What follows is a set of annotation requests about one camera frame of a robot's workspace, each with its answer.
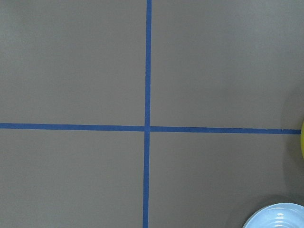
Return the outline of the yellow bamboo steamer basket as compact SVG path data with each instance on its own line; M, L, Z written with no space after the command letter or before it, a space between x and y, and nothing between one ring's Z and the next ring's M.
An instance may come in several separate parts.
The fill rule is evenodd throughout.
M300 146L301 146L302 158L304 159L304 121L302 123L301 133L300 133Z

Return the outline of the light blue plate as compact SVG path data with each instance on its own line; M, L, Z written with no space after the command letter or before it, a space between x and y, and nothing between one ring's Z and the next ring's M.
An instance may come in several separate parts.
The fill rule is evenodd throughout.
M252 214L243 228L303 228L304 207L295 203L277 203Z

